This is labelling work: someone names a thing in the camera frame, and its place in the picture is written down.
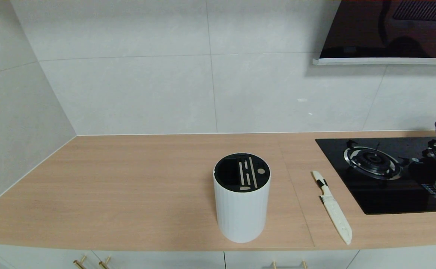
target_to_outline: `white knife block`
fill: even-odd
[[[271,183],[266,162],[249,153],[228,155],[215,165],[213,181],[223,235],[236,243],[257,238],[266,223]]]

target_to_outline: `white wall tile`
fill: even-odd
[[[218,131],[360,130],[385,67],[318,67],[312,56],[213,56]]]
[[[0,194],[74,136],[39,63],[0,71]]]
[[[365,130],[434,129],[436,66],[389,66]]]
[[[211,52],[320,52],[337,0],[208,0]]]
[[[0,1],[0,70],[35,61],[12,5],[9,1]]]
[[[209,53],[205,0],[14,0],[39,60]]]
[[[41,65],[79,135],[216,131],[209,56]]]

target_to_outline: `white ceramic knife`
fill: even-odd
[[[348,220],[346,220],[344,213],[342,213],[342,210],[337,204],[336,199],[334,199],[333,195],[331,194],[326,180],[318,171],[313,171],[312,176],[316,180],[319,187],[323,190],[321,201],[323,201],[324,207],[334,223],[334,227],[336,227],[337,232],[339,235],[341,235],[342,240],[344,240],[347,245],[351,244],[351,226],[349,225]]]

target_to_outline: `range hood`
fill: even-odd
[[[436,65],[436,1],[343,0],[315,65]]]

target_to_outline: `gas stove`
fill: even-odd
[[[364,213],[436,211],[436,138],[316,142]]]

